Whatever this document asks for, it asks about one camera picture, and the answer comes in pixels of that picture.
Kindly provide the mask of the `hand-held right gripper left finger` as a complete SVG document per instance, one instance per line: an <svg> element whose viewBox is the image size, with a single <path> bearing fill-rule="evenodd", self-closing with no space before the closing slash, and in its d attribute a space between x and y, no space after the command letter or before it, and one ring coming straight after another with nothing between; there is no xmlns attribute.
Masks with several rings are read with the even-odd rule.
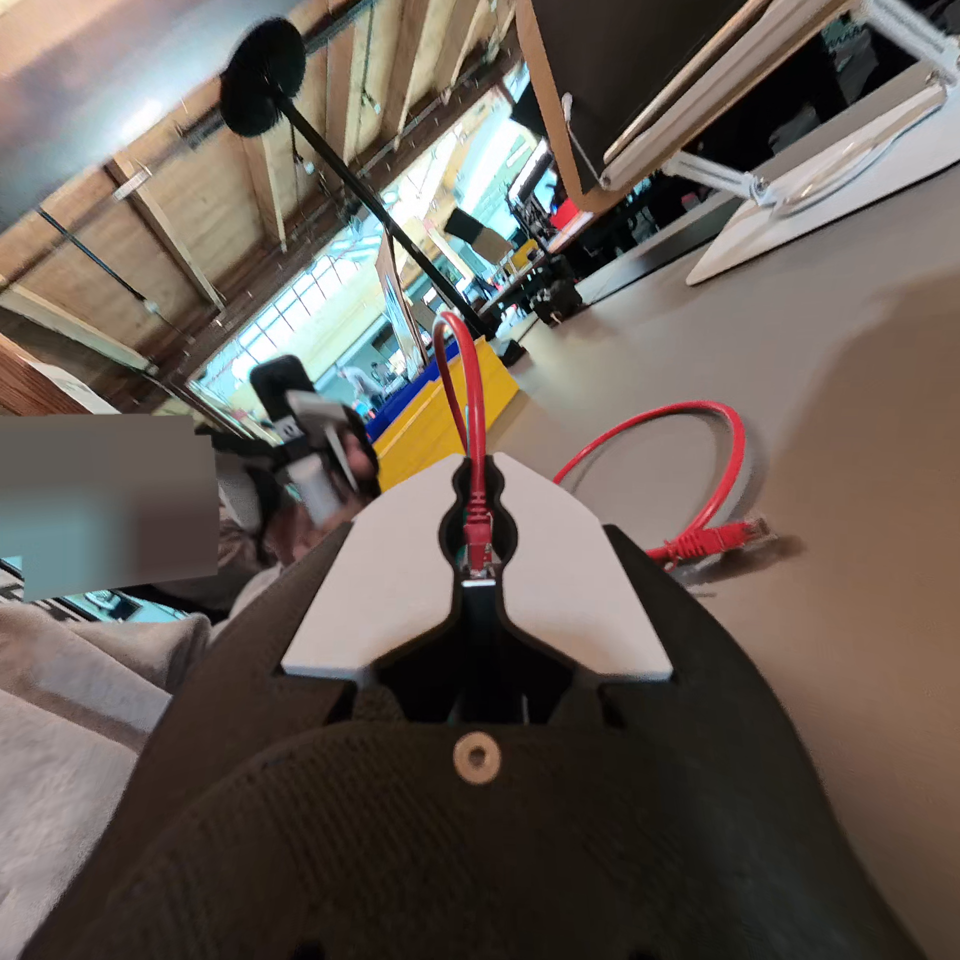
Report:
<svg viewBox="0 0 960 960"><path fill-rule="evenodd" d="M476 589L450 557L462 518L460 456L385 491L348 525L279 662L291 692L349 715L364 690L386 690L403 718L462 718L477 660Z"/></svg>

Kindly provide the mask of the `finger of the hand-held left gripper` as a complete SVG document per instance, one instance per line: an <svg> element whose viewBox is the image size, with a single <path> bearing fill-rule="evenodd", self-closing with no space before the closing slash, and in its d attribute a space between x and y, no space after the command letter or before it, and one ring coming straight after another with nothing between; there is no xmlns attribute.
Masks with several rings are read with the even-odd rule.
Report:
<svg viewBox="0 0 960 960"><path fill-rule="evenodd" d="M352 426L346 408L315 391L287 391L286 402L290 408L286 441L299 452L318 456L327 474L340 477L343 484L359 493L359 483L341 436Z"/></svg>

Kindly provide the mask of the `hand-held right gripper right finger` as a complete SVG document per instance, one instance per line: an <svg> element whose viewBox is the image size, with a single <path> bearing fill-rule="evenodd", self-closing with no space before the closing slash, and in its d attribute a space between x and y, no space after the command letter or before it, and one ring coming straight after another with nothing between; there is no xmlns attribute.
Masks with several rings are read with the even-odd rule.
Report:
<svg viewBox="0 0 960 960"><path fill-rule="evenodd" d="M547 722L571 690L664 684L674 667L610 537L561 486L496 453L489 717Z"/></svg>

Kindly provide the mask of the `person's left forearm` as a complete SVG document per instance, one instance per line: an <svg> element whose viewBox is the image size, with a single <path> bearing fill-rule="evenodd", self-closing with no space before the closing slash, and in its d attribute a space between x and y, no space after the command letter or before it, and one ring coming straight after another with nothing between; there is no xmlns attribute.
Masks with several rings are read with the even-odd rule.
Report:
<svg viewBox="0 0 960 960"><path fill-rule="evenodd" d="M221 506L214 591L234 602L255 580L297 561L302 503L267 468L230 452L214 453Z"/></svg>

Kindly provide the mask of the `person's left hand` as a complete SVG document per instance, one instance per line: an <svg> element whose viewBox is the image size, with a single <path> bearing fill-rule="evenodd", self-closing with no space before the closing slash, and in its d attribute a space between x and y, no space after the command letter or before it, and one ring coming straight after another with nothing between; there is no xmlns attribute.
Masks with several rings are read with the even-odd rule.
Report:
<svg viewBox="0 0 960 960"><path fill-rule="evenodd" d="M321 421L305 428L296 456L273 478L278 506L264 543L291 566L380 496L379 462L362 421Z"/></svg>

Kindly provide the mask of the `blue plastic bin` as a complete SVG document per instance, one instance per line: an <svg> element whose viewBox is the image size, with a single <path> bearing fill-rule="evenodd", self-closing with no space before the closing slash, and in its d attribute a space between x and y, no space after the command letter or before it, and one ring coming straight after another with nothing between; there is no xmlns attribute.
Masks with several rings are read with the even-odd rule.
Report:
<svg viewBox="0 0 960 960"><path fill-rule="evenodd" d="M424 371L412 381L402 381L401 386L383 401L376 414L366 424L366 437L372 443L376 442L423 390L433 389L440 383L440 379L438 363L433 356Z"/></svg>

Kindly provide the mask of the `yellow plastic bin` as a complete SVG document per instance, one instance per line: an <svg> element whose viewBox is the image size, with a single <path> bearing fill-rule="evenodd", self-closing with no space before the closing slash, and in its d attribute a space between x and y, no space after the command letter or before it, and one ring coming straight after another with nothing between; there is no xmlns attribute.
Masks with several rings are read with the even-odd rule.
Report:
<svg viewBox="0 0 960 960"><path fill-rule="evenodd" d="M521 390L489 342L478 340L475 348L484 387L486 429L492 432ZM450 455L463 456L464 446L442 379L433 389L423 390L373 447L382 493Z"/></svg>

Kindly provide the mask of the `wooden display board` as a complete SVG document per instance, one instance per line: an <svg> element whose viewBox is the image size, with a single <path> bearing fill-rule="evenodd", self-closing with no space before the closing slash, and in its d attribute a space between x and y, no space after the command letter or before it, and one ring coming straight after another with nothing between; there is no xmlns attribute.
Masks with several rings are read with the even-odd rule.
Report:
<svg viewBox="0 0 960 960"><path fill-rule="evenodd" d="M422 330L403 293L396 261L394 241L385 227L374 266L383 292L385 315L402 355L404 376L413 381L426 370L429 355Z"/></svg>

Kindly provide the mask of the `black device box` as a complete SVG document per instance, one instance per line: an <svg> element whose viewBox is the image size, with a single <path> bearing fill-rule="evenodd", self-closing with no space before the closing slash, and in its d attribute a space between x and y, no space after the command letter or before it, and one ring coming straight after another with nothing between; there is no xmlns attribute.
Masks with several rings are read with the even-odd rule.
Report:
<svg viewBox="0 0 960 960"><path fill-rule="evenodd" d="M528 300L536 317L550 329L583 308L577 276L564 254L550 255L537 266Z"/></svg>

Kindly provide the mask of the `black table mat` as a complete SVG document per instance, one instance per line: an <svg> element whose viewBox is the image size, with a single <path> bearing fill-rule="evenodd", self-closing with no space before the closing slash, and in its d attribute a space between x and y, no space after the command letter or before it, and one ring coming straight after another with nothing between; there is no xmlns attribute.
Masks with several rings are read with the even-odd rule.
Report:
<svg viewBox="0 0 960 960"><path fill-rule="evenodd" d="M711 244L735 214L741 200L716 193L663 230L620 255L577 284L583 305L591 307L632 283Z"/></svg>

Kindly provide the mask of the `white tablet stand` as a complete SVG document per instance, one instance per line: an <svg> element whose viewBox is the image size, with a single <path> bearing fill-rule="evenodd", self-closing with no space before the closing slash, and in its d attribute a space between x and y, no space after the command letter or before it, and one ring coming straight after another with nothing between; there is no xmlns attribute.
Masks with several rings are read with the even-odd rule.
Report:
<svg viewBox="0 0 960 960"><path fill-rule="evenodd" d="M771 181L682 150L840 14L916 59L922 88ZM660 170L741 200L688 275L698 285L956 165L958 57L958 36L907 2L747 2L607 147L598 184Z"/></svg>

